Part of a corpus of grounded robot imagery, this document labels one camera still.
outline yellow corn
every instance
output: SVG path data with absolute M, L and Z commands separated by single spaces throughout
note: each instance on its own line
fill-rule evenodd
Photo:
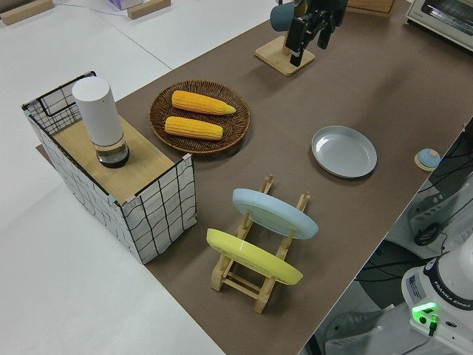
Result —
M 192 120 L 190 118 L 169 116 L 164 124 L 164 131 L 170 135 L 183 137 L 209 139 L 218 141 L 222 139 L 223 128 L 209 122 Z
M 209 115 L 227 115 L 236 111 L 234 107 L 216 98 L 182 90 L 172 93 L 172 106 Z

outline white table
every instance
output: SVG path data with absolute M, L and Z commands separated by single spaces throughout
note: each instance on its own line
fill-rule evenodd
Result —
M 72 196 L 20 106 L 90 70 L 118 100 L 265 21 L 274 0 L 175 0 L 134 21 L 107 0 L 55 3 L 0 22 L 1 352 L 221 354 Z

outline round woven tray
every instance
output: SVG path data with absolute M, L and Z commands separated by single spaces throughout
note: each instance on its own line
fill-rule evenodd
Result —
M 231 115 L 218 116 L 176 109 L 171 103 L 172 93 L 175 90 L 185 90 L 217 98 L 233 106 L 236 112 Z M 164 124 L 169 116 L 193 118 L 211 124 L 218 124 L 223 127 L 222 139 L 208 141 L 169 135 L 164 132 Z M 149 123 L 155 135 L 172 148 L 192 154 L 205 155 L 224 152 L 237 145 L 245 137 L 250 126 L 250 120 L 250 109 L 240 95 L 224 85 L 204 80 L 184 81 L 168 87 L 155 98 L 149 109 Z

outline plate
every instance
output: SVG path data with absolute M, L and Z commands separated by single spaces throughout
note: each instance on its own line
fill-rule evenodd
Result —
M 266 277 L 275 277 L 280 283 L 295 285 L 302 278 L 299 270 L 276 255 L 223 231 L 208 229 L 207 243 L 226 257 Z
M 318 231 L 317 224 L 304 212 L 277 198 L 249 189 L 235 189 L 233 202 L 242 214 L 260 226 L 284 236 L 295 231 L 294 239 L 310 239 Z
M 359 178 L 376 166 L 377 155 L 368 138 L 344 126 L 320 129 L 312 138 L 312 153 L 322 168 L 340 178 Z
M 236 112 L 231 115 L 205 115 L 197 112 L 176 109 L 172 106 L 171 97 L 175 90 L 195 92 L 217 98 L 233 106 Z M 167 117 L 180 116 L 218 124 L 223 128 L 223 136 L 219 141 L 196 139 L 170 135 L 164 131 Z M 162 91 L 153 101 L 149 109 L 149 124 L 155 135 L 168 146 L 181 152 L 210 155 L 225 152 L 237 146 L 245 137 L 250 126 L 251 114 L 248 105 L 240 95 L 229 87 L 205 80 L 184 81 L 168 87 Z

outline brown table mat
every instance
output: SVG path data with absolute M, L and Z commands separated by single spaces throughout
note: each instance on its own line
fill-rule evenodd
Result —
M 173 160 L 181 154 L 148 124 L 149 105 L 165 88 L 216 81 L 251 109 L 238 153 L 195 160 L 197 225 L 147 265 L 227 354 L 296 354 L 427 178 L 414 164 L 415 153 L 427 147 L 445 153 L 472 116 L 471 54 L 406 25 L 408 5 L 398 1 L 391 18 L 347 13 L 327 50 L 311 43 L 316 60 L 292 77 L 254 56 L 279 36 L 266 22 L 118 102 L 119 113 Z M 369 177 L 345 180 L 315 162 L 313 134 L 331 125 L 357 129 L 372 141 L 378 165 Z M 250 297 L 225 286 L 220 293 L 211 289 L 219 255 L 205 233 L 209 227 L 233 232 L 241 215 L 232 191 L 258 189 L 268 173 L 275 175 L 272 195 L 283 201 L 296 204 L 311 192 L 306 212 L 320 232 L 295 240 L 288 253 L 302 281 L 276 285 L 263 314 L 256 314 Z M 254 226 L 248 241 L 276 252 L 280 239 Z

